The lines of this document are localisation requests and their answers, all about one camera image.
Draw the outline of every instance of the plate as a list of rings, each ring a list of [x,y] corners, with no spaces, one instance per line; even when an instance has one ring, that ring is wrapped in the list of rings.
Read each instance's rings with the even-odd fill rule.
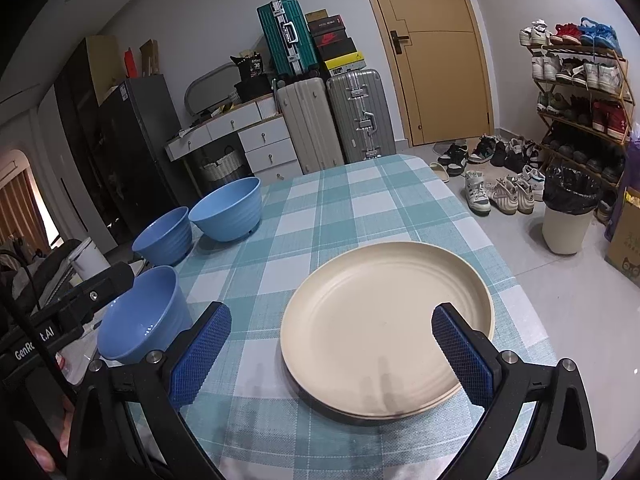
[[[300,387],[338,412],[415,415],[460,388],[431,333],[431,314],[445,302],[494,336],[491,295],[462,258],[420,242],[348,251],[290,299],[280,327],[284,361]]]

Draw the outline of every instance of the bowl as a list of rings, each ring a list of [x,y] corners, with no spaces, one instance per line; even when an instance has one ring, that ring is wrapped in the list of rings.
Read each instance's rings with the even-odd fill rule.
[[[131,250],[156,266],[179,262],[189,252],[193,242],[188,214],[188,207],[179,207],[163,214],[138,235]]]
[[[169,266],[143,272],[106,308],[98,329],[98,351],[105,359],[126,365],[152,350],[166,350],[193,325],[178,274]]]
[[[244,236],[261,217],[260,179],[255,176],[234,180],[209,193],[189,213],[189,220],[219,242]]]

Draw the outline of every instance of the slipper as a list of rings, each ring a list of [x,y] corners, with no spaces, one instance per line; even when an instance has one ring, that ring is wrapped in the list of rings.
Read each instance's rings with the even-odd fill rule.
[[[442,164],[439,162],[432,162],[429,167],[431,171],[436,174],[436,176],[443,182],[449,181],[449,175],[447,174],[447,170],[444,168]]]

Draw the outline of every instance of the blue gripper pad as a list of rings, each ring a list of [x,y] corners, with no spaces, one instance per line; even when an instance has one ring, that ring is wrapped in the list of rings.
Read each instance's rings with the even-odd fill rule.
[[[169,402],[175,410],[195,400],[230,332],[231,312],[220,304],[174,367]]]
[[[442,305],[433,311],[431,329],[471,403],[487,409],[494,400],[490,367]]]

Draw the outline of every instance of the table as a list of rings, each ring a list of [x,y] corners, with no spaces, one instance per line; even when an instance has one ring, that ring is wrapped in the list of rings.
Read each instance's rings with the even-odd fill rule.
[[[194,227],[196,244],[177,267],[194,319],[213,300],[232,313],[228,341],[195,402],[181,411],[227,479],[437,478],[479,420],[482,409],[459,391],[421,415],[355,422],[291,382],[278,343],[287,301],[311,272],[347,250],[419,240],[458,254],[492,295],[498,350],[556,364],[545,329],[507,265],[421,159],[376,158],[279,182],[262,193],[264,213],[253,235],[220,244]],[[530,405],[522,410],[498,476],[508,470],[531,412]]]

